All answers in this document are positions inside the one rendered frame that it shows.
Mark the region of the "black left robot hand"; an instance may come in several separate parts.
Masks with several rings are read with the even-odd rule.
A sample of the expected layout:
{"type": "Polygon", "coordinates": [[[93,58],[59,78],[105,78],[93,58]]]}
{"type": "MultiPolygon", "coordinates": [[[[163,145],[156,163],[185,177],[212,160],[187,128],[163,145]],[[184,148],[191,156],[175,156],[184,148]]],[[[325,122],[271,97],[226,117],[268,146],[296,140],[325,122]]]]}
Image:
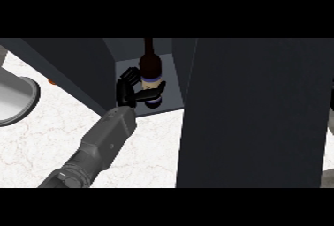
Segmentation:
{"type": "Polygon", "coordinates": [[[157,102],[161,99],[166,82],[156,88],[135,92],[135,86],[142,82],[139,68],[129,67],[117,79],[117,105],[135,108],[139,102],[157,102]]]}

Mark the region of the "dark wine bottle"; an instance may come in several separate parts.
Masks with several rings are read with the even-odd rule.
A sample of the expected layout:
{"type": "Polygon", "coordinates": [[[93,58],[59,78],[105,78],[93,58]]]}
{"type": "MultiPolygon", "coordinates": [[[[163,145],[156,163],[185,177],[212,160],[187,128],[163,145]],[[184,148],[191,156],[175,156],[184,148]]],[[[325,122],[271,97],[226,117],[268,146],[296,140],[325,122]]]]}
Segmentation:
{"type": "Polygon", "coordinates": [[[145,53],[139,59],[142,89],[157,88],[161,84],[161,59],[154,53],[153,39],[145,38],[145,53]]]}

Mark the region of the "dark grey cabinet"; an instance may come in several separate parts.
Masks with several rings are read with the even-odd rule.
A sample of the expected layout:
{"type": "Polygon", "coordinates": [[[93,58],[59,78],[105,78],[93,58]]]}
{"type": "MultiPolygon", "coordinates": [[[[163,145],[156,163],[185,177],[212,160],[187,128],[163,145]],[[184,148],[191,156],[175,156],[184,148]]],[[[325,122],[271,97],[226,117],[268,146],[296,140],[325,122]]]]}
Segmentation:
{"type": "MultiPolygon", "coordinates": [[[[157,38],[161,78],[167,82],[161,106],[136,107],[141,117],[182,109],[194,64],[195,38],[157,38]]],[[[117,106],[117,79],[139,65],[141,38],[0,38],[17,57],[51,79],[61,89],[98,114],[117,106]]]]}

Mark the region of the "dark grey cabinet door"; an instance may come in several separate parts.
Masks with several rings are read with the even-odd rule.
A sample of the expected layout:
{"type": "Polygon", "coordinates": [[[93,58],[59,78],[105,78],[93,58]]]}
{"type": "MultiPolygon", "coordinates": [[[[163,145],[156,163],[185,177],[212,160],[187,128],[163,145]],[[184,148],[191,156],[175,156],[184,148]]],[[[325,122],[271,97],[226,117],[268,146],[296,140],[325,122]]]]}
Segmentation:
{"type": "Polygon", "coordinates": [[[317,188],[334,39],[200,39],[184,109],[179,187],[317,188]]]}

